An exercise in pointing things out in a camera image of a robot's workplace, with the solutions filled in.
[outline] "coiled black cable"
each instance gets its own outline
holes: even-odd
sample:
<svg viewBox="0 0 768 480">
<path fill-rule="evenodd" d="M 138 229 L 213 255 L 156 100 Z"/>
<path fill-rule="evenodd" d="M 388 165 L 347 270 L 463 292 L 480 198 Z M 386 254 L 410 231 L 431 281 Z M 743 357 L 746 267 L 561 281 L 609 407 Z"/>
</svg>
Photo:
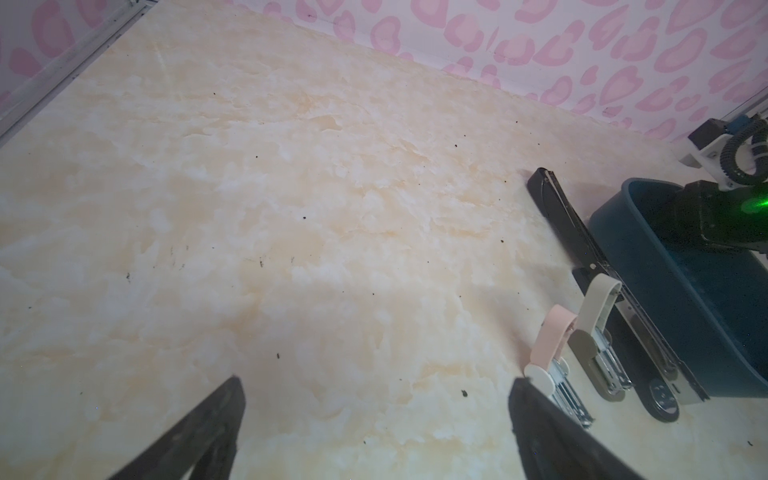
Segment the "coiled black cable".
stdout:
<svg viewBox="0 0 768 480">
<path fill-rule="evenodd" d="M 765 144 L 752 148 L 752 155 L 756 157 L 754 174 L 741 170 L 736 163 L 736 151 L 749 137 L 752 137 L 752 144 L 765 143 L 768 138 L 768 123 L 757 114 L 745 128 L 728 140 L 720 152 L 720 168 L 728 178 L 740 185 L 757 185 L 768 179 L 768 155 L 757 157 L 768 153 Z"/>
</svg>

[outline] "metal frame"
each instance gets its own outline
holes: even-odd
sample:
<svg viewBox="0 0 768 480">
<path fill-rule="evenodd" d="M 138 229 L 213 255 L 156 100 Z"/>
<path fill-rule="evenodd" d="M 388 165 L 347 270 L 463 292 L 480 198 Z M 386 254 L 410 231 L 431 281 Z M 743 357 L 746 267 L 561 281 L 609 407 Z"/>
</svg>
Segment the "metal frame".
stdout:
<svg viewBox="0 0 768 480">
<path fill-rule="evenodd" d="M 38 77 L 14 92 L 10 99 L 12 107 L 0 118 L 0 147 L 155 4 L 156 0 L 127 1 L 124 8 L 104 20 L 81 45 L 52 62 Z"/>
</svg>

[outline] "teal plastic bin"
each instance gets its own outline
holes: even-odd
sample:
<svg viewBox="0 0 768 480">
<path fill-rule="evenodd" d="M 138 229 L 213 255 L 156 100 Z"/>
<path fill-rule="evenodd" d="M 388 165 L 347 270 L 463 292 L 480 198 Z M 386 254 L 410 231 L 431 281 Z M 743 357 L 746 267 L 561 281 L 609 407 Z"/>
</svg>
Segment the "teal plastic bin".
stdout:
<svg viewBox="0 0 768 480">
<path fill-rule="evenodd" d="M 662 242 L 646 219 L 681 189 L 631 178 L 589 230 L 710 396 L 768 397 L 768 270 L 751 252 Z"/>
</svg>

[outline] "pink patterned wallpaper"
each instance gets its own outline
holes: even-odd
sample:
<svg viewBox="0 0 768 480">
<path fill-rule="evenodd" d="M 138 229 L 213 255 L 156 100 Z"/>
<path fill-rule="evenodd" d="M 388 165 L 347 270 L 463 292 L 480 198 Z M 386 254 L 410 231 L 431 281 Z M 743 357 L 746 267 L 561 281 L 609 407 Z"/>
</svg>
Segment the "pink patterned wallpaper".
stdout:
<svg viewBox="0 0 768 480">
<path fill-rule="evenodd" d="M 22 88 L 128 0 L 0 0 L 0 116 Z"/>
<path fill-rule="evenodd" d="M 768 0 L 224 0 L 675 140 L 768 87 Z"/>
</svg>

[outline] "marble-pattern floor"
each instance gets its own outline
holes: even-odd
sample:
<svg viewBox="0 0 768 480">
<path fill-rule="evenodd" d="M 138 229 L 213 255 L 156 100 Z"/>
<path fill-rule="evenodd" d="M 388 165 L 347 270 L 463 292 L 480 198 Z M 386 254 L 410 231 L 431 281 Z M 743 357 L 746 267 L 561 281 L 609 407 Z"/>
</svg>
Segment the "marble-pattern floor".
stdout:
<svg viewBox="0 0 768 480">
<path fill-rule="evenodd" d="M 160 2 L 0 165 L 3 479 L 106 478 L 232 374 L 233 478 L 522 478 L 509 389 L 581 302 L 525 180 L 554 170 L 586 217 L 628 177 L 702 174 L 212 0 Z M 665 425 L 571 377 L 647 478 L 768 476 L 767 401 Z"/>
</svg>

